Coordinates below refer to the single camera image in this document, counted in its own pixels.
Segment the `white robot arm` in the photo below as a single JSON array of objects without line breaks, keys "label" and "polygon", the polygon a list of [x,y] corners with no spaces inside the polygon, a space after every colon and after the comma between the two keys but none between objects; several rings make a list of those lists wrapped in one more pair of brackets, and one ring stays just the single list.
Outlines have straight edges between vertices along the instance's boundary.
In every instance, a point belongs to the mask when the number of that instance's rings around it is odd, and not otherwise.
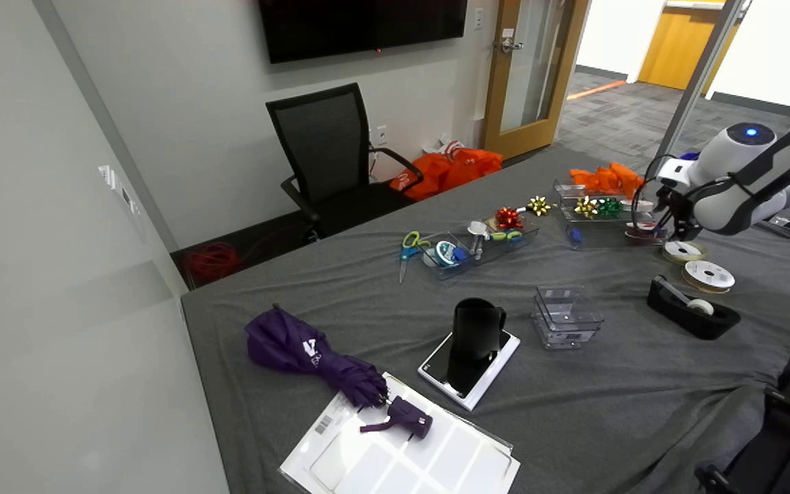
[{"label": "white robot arm", "polygon": [[790,129],[732,122],[697,158],[667,158],[657,180],[657,220],[643,224],[646,233],[736,235],[790,205]]}]

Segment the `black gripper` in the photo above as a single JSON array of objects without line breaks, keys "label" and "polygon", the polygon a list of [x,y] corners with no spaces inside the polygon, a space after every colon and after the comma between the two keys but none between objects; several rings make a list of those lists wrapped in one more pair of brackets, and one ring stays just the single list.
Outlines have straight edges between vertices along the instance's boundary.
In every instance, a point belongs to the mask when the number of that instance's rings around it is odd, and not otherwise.
[{"label": "black gripper", "polygon": [[649,216],[638,214],[638,223],[661,227],[661,239],[688,240],[697,235],[697,223],[693,220],[693,183],[694,158],[667,157],[649,170],[639,201],[650,201],[654,210]]}]

